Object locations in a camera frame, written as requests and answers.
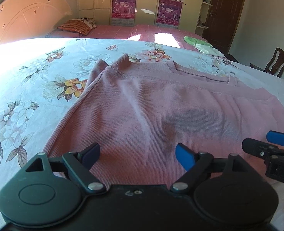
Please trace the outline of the pink knit sweater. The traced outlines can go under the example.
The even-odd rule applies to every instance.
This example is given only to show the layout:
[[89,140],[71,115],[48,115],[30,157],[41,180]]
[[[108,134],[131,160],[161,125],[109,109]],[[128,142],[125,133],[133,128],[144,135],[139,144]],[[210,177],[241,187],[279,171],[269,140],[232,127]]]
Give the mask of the pink knit sweater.
[[96,142],[100,160],[91,172],[104,184],[170,185],[184,173],[177,144],[227,157],[242,154],[246,138],[265,141],[270,130],[284,132],[284,107],[265,89],[123,55],[96,62],[44,151],[57,157]]

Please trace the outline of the dark wooden chair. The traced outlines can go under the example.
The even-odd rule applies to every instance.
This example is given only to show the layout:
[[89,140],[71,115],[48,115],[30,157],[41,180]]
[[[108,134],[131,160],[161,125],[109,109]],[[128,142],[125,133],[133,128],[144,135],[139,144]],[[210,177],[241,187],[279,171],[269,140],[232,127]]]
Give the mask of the dark wooden chair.
[[281,78],[284,72],[284,50],[276,48],[264,70],[252,63],[250,67]]

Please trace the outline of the floral white bed sheet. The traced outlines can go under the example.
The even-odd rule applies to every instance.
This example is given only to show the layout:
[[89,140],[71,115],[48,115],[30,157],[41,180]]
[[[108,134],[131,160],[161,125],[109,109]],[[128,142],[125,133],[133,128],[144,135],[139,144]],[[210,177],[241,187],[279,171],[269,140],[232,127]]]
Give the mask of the floral white bed sheet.
[[[98,60],[113,64],[173,61],[194,71],[263,88],[284,107],[284,80],[241,64],[157,43],[39,38],[0,45],[0,190],[44,148],[79,99]],[[0,214],[0,229],[5,222]]]

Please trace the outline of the pale folded cloth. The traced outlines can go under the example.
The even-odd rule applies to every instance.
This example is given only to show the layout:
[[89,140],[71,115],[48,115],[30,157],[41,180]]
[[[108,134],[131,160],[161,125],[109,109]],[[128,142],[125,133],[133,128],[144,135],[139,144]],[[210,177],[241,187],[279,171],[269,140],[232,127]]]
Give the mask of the pale folded cloth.
[[224,57],[223,53],[221,53],[218,49],[216,49],[212,46],[207,46],[207,45],[203,45],[203,44],[196,44],[195,48],[203,54]]

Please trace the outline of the green folded cloth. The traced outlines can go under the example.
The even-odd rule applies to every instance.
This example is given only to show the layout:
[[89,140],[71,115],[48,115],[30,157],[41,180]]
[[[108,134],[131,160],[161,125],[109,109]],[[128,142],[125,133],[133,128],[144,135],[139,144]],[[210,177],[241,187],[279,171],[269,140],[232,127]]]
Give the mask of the green folded cloth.
[[195,45],[205,45],[205,46],[211,46],[210,43],[208,43],[207,41],[201,40],[201,39],[197,39],[197,38],[193,38],[193,37],[189,37],[189,36],[185,36],[184,37],[184,41],[192,46]]

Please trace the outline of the pink checkered bedspread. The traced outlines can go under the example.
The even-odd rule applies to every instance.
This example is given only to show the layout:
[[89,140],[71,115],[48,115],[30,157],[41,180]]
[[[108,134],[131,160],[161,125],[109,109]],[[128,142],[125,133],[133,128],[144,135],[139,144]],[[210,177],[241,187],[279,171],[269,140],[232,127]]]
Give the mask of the pink checkered bedspread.
[[93,38],[144,41],[195,51],[194,46],[186,43],[184,37],[204,40],[201,36],[173,28],[139,24],[134,27],[98,25],[88,35],[55,29],[46,35],[47,38]]

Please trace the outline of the striped orange pillow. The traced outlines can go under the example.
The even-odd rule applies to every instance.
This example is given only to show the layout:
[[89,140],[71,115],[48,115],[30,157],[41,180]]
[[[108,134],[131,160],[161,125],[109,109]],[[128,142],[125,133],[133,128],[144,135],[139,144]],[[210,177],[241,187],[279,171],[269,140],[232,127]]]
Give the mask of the striped orange pillow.
[[71,19],[57,26],[58,30],[74,32],[82,35],[88,35],[97,27],[96,21],[93,18]]

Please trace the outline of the dark wooden door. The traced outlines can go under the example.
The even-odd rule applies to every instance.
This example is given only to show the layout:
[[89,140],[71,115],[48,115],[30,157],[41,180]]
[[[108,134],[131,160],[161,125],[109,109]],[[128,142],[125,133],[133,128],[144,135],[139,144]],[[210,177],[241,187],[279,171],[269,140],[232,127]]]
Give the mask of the dark wooden door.
[[210,0],[203,38],[224,55],[228,54],[245,0]]

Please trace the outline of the lower right magenta poster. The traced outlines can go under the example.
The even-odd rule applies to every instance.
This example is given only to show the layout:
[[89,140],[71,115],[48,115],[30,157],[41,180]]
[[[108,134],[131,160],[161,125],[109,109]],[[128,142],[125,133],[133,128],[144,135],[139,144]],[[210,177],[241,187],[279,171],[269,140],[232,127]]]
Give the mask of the lower right magenta poster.
[[183,3],[175,0],[159,0],[156,26],[177,29]]

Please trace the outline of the peach wooden headboard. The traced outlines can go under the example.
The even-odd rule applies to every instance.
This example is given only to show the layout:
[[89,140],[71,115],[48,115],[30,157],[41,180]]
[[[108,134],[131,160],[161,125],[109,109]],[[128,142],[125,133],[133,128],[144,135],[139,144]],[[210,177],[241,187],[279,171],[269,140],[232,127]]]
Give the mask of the peach wooden headboard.
[[66,0],[5,0],[0,4],[0,44],[44,37],[72,15]]

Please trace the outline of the cream wardrobe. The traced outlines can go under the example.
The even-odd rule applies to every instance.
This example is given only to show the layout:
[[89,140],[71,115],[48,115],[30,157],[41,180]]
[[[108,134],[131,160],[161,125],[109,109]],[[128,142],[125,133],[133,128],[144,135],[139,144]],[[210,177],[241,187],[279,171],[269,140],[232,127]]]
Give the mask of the cream wardrobe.
[[[183,0],[179,30],[201,35],[210,0]],[[93,18],[98,25],[112,25],[112,0],[78,0],[79,16]],[[156,25],[159,0],[136,0],[135,24]]]

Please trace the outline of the lower left magenta poster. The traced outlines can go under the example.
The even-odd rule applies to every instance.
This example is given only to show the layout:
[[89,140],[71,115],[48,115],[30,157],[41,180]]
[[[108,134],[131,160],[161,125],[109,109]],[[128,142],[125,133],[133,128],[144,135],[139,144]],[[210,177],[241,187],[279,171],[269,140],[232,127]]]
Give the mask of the lower left magenta poster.
[[135,12],[136,0],[112,0],[112,26],[133,27]]

